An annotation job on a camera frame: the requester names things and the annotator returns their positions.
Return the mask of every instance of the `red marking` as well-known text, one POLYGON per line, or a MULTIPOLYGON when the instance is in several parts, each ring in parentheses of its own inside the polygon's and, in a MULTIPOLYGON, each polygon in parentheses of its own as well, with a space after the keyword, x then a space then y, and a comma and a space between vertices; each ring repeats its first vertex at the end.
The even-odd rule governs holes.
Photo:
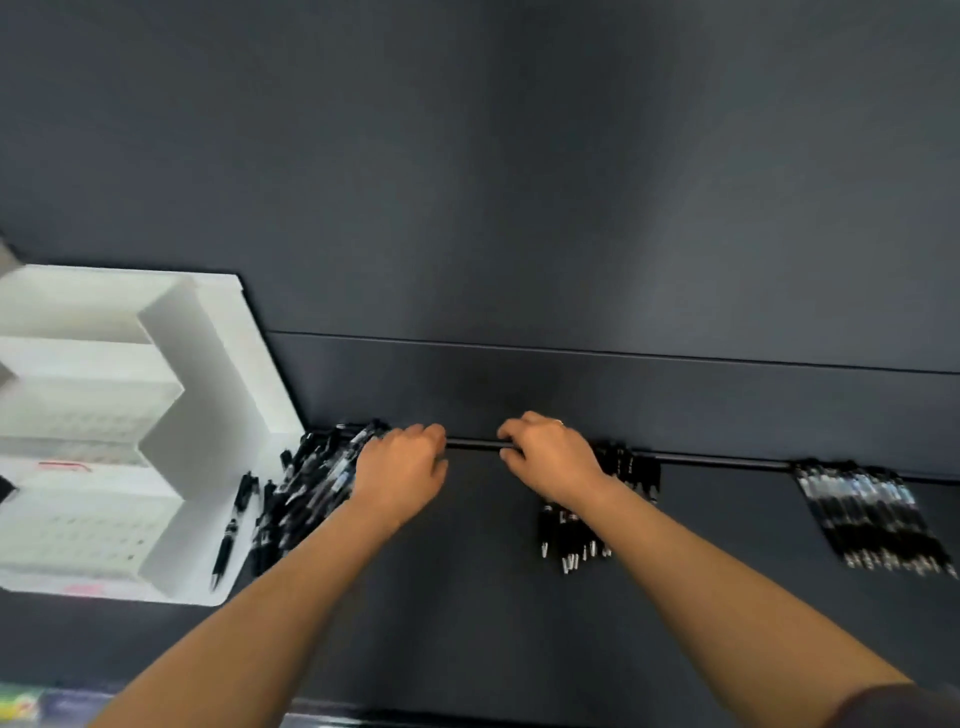
POLYGON ((93 473, 83 463, 71 463, 65 460, 41 460, 36 466, 42 471, 84 471, 85 473, 93 473))
POLYGON ((104 593, 103 584, 71 584, 63 587, 63 593, 74 596, 102 596, 104 593))

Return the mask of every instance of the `bundle of pens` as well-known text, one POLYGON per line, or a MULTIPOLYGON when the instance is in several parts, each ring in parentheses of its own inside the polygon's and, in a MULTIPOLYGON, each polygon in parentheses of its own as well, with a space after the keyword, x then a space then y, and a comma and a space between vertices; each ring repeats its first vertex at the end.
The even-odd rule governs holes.
MULTIPOLYGON (((615 475, 634 490, 639 487, 647 500, 657 503, 660 463, 656 459, 635 454, 623 443, 594 443, 592 447, 604 473, 615 475)), ((537 526, 540 556, 545 559, 551 553, 559 554, 564 574, 579 569, 582 563, 597 556, 608 558, 613 555, 577 514, 557 503, 543 504, 537 526)))
POLYGON ((899 475, 856 463, 795 463, 793 476, 830 548, 854 569, 956 569, 899 475))
POLYGON ((263 487, 263 512, 251 551, 254 575, 286 556, 350 497, 360 450, 388 430, 379 420, 336 425, 306 433, 296 454, 285 450, 280 455, 283 482, 263 487))

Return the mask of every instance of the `ballpoint pen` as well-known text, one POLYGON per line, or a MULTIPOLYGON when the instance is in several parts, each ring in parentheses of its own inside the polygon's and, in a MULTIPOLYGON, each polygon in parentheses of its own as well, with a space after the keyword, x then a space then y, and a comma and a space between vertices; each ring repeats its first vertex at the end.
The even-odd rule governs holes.
POLYGON ((259 492, 260 481, 252 474, 247 473, 240 479, 240 487, 237 488, 236 498, 233 500, 233 511, 230 514, 230 522, 224 532, 223 541, 220 542, 220 551, 217 553, 217 560, 213 564, 213 574, 210 576, 210 591, 217 588, 220 580, 227 570, 227 564, 230 560, 230 553, 233 551, 233 542, 236 541, 237 531, 240 530, 240 519, 247 510, 250 498, 254 492, 259 492))

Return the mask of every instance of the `white shelf divider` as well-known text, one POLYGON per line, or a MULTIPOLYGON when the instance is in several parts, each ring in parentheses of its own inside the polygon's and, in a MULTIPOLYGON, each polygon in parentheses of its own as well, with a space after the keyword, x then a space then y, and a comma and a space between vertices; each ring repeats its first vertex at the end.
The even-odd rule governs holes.
POLYGON ((258 508, 212 593, 240 478, 279 480, 301 435, 237 277, 0 278, 0 474, 18 488, 0 504, 0 587, 222 603, 258 508))

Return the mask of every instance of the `dark gray wall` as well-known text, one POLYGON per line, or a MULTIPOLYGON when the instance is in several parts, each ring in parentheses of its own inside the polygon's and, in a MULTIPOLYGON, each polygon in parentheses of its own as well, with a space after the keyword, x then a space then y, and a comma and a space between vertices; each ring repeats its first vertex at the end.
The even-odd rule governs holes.
MULTIPOLYGON (((639 353, 662 391, 590 385, 634 421, 568 419, 960 474, 959 36, 946 0, 6 2, 0 227, 30 261, 238 273, 311 422, 338 385, 282 334, 639 353)), ((430 351, 483 427, 553 401, 519 354, 474 390, 430 351)), ((402 389, 350 408, 435 411, 402 389)))
MULTIPOLYGON (((733 726, 618 563, 564 578, 534 543, 537 497, 495 454, 449 459, 440 496, 341 603, 300 696, 584 728, 733 726)), ((960 489, 915 493, 960 553, 960 489)), ((960 684, 960 585, 840 566, 787 475, 666 467, 662 507, 922 684, 960 684)), ((0 593, 0 680, 122 684, 207 613, 0 593)))

